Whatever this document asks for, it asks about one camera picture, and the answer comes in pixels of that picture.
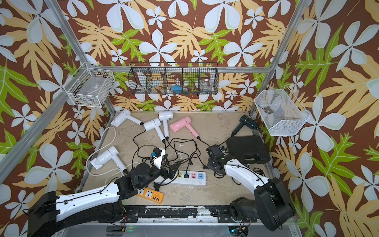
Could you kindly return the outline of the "white multicolour power strip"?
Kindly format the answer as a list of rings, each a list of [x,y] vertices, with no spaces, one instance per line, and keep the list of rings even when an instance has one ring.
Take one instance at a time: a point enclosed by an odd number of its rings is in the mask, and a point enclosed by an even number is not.
[[[176,185],[191,185],[191,186],[206,186],[206,173],[202,171],[185,171],[179,170],[174,176],[174,180],[158,177],[155,180],[158,184],[176,184]]]

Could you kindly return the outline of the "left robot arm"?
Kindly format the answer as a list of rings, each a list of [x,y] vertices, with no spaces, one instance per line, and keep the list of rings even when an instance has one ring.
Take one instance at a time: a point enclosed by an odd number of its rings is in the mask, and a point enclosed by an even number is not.
[[[97,189],[60,196],[55,191],[48,192],[26,210],[27,235],[51,237],[78,224],[117,221],[125,215],[123,200],[137,195],[138,190],[148,187],[160,176],[174,178],[177,170],[175,166],[157,168],[141,163],[126,175]]]

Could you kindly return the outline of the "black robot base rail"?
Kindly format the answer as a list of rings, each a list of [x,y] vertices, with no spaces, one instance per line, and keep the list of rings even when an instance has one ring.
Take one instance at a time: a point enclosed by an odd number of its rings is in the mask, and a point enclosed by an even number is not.
[[[243,214],[231,205],[125,205],[124,214],[117,223],[148,221],[190,221],[215,223],[257,222],[256,212]]]

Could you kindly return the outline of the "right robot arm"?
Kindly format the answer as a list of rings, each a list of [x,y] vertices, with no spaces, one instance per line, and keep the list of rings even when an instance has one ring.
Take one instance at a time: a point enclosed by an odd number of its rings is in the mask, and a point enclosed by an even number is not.
[[[218,145],[208,147],[206,151],[208,169],[217,175],[235,179],[254,195],[254,199],[239,197],[232,201],[226,217],[239,223],[260,220],[267,229],[275,231],[282,229],[283,224],[295,216],[296,209],[282,181],[259,175],[232,155],[224,153]]]

